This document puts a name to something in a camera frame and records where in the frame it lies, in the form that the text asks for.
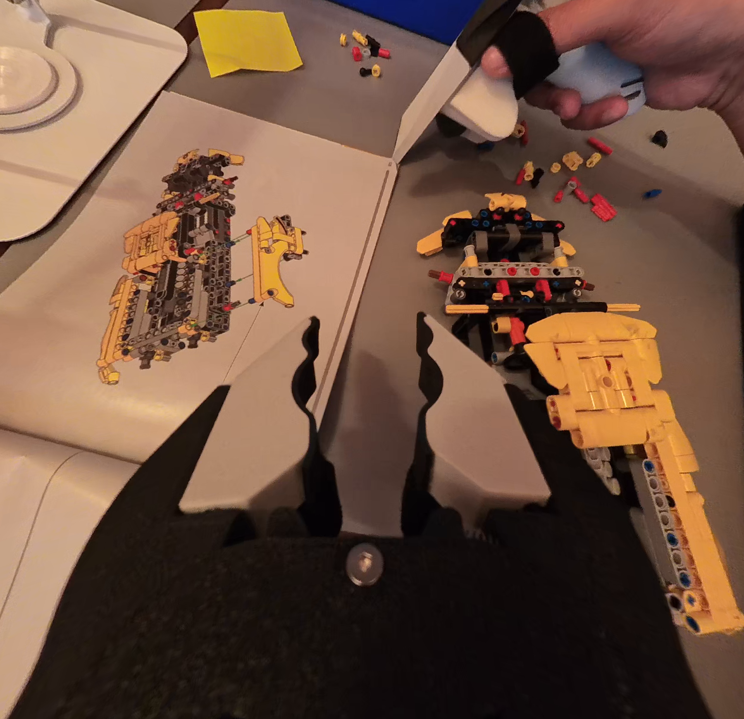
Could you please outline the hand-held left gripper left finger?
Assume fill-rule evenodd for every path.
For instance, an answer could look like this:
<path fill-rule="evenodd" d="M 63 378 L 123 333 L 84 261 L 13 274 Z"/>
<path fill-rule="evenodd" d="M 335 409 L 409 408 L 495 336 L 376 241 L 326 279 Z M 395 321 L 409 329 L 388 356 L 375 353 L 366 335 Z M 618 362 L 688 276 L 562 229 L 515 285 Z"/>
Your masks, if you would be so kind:
<path fill-rule="evenodd" d="M 308 402 L 315 392 L 320 321 L 303 319 L 230 385 L 179 502 L 186 514 L 247 513 L 260 536 L 289 509 L 310 536 L 337 536 L 342 512 Z"/>

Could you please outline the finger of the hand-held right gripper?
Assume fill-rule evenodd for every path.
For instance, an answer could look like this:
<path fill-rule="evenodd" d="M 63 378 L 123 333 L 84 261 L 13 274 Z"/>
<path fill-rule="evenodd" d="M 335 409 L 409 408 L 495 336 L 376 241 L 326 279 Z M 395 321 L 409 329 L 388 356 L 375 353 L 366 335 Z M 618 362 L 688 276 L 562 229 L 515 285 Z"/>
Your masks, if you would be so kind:
<path fill-rule="evenodd" d="M 474 60 L 468 60 L 457 43 L 449 47 L 403 113 L 392 154 L 394 164 L 400 164 L 435 117 L 445 113 L 453 97 L 476 70 L 480 59 L 481 56 L 477 56 Z"/>

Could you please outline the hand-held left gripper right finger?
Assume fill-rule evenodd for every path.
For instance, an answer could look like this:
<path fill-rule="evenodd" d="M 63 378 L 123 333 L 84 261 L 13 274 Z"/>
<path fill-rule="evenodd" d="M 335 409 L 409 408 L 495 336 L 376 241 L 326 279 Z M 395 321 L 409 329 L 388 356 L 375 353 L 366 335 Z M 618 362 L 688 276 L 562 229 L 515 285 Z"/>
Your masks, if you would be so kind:
<path fill-rule="evenodd" d="M 454 509 L 472 530 L 492 510 L 545 506 L 551 491 L 501 375 L 423 312 L 416 351 L 425 403 L 404 483 L 403 533 L 421 534 L 436 509 Z"/>

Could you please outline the yellow black brick car model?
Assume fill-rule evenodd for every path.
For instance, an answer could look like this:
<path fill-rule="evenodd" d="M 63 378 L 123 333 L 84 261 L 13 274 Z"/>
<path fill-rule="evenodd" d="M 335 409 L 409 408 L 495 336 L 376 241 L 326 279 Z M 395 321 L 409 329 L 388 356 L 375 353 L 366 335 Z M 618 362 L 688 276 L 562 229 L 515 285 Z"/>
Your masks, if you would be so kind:
<path fill-rule="evenodd" d="M 430 270 L 447 287 L 452 333 L 478 328 L 486 359 L 526 371 L 546 395 L 551 425 L 610 493 L 623 495 L 620 458 L 637 461 L 671 574 L 663 578 L 673 620 L 696 635 L 742 631 L 742 612 L 704 508 L 693 447 L 662 379 L 656 329 L 637 304 L 594 300 L 571 262 L 565 223 L 538 215 L 523 196 L 490 193 L 478 212 L 446 216 L 417 241 L 417 254 L 461 249 L 459 266 Z"/>

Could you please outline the person's right hand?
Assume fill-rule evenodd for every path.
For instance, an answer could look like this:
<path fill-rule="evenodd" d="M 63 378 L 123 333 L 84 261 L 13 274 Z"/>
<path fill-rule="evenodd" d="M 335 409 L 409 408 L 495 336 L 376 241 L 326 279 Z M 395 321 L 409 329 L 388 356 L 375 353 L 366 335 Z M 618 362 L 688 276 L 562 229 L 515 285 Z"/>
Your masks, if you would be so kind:
<path fill-rule="evenodd" d="M 716 113 L 743 150 L 743 0 L 570 0 L 539 17 L 559 54 L 603 43 L 655 110 Z"/>

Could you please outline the group of small brick pieces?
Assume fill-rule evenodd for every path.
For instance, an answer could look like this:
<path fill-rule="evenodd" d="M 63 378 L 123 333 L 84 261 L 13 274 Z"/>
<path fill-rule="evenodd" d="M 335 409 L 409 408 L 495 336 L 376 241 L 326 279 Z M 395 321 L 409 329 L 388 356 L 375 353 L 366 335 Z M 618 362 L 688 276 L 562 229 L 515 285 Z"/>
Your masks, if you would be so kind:
<path fill-rule="evenodd" d="M 361 78 L 380 78 L 382 76 L 381 62 L 391 59 L 390 49 L 383 46 L 369 34 L 358 30 L 351 33 L 340 33 L 339 46 L 348 48 L 351 58 L 358 66 Z"/>
<path fill-rule="evenodd" d="M 526 146 L 529 139 L 527 122 L 517 121 L 509 137 L 517 138 L 522 146 Z M 555 193 L 553 202 L 561 203 L 564 197 L 571 194 L 582 204 L 590 205 L 591 213 L 599 220 L 609 222 L 616 217 L 616 208 L 600 193 L 589 195 L 577 178 L 576 172 L 582 166 L 586 169 L 596 167 L 601 160 L 613 154 L 613 148 L 594 136 L 588 137 L 586 143 L 594 151 L 588 158 L 584 159 L 577 151 L 571 151 L 564 154 L 560 162 L 554 162 L 550 167 L 551 174 L 558 174 L 561 171 L 571 171 L 573 174 L 563 184 L 563 187 Z M 517 185 L 529 183 L 534 188 L 543 176 L 543 169 L 535 168 L 532 162 L 526 162 L 518 172 L 515 183 Z"/>

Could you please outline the yellow paper sheet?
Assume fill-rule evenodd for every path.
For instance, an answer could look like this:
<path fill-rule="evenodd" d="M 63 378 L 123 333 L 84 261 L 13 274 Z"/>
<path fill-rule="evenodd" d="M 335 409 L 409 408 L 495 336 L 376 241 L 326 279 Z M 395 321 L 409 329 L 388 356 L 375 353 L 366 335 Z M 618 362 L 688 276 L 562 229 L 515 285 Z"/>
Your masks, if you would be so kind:
<path fill-rule="evenodd" d="M 292 72 L 303 65 L 283 12 L 201 10 L 194 14 L 212 78 L 240 70 Z"/>

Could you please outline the building instruction booklet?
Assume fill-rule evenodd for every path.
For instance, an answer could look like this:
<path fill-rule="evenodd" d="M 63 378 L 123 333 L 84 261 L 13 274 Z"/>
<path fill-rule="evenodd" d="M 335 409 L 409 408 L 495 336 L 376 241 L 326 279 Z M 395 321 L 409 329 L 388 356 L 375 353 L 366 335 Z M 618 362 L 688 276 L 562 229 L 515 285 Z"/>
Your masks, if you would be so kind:
<path fill-rule="evenodd" d="M 218 385 L 320 321 L 320 421 L 391 159 L 166 92 L 70 227 L 2 293 L 2 647 L 48 628 L 135 465 Z"/>

